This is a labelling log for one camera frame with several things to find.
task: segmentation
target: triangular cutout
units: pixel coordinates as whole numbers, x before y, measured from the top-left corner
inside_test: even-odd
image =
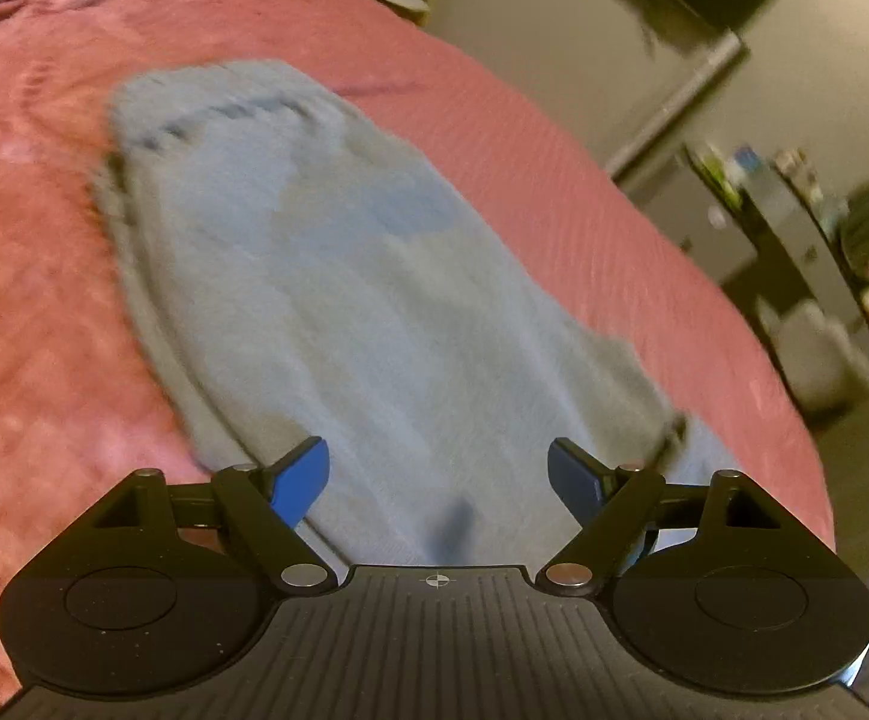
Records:
[[[781,526],[767,514],[745,490],[736,490],[727,506],[726,525],[729,528],[760,528],[776,530]]]
[[[107,512],[95,522],[95,528],[139,528],[140,509],[138,493],[134,488],[125,491],[119,500],[111,504]]]

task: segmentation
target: white chair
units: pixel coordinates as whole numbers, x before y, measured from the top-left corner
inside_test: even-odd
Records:
[[[869,360],[836,319],[814,300],[798,303],[784,317],[758,298],[765,329],[792,396],[806,413],[852,406],[869,397]]]

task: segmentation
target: desk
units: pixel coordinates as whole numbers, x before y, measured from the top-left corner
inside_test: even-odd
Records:
[[[811,298],[844,324],[869,358],[868,319],[815,218],[765,165],[745,184],[750,201],[732,213],[695,172],[685,151],[630,196],[669,240],[721,286],[761,336],[755,304],[786,314]]]

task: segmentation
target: gray garment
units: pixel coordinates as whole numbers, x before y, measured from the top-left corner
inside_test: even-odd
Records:
[[[673,410],[630,347],[574,322],[421,154],[308,77],[148,74],[112,119],[98,200],[198,461],[325,437],[307,521],[342,560],[537,568],[577,531],[551,441],[609,466],[657,446]],[[734,466],[689,435],[671,481]]]

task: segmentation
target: red bedsheet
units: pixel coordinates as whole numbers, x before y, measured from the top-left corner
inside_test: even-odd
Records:
[[[0,0],[0,591],[130,469],[201,477],[131,336],[88,185],[119,81],[256,57],[421,148],[545,289],[628,338],[678,406],[833,542],[819,458],[743,320],[474,61],[369,0]],[[0,645],[0,703],[15,687]]]

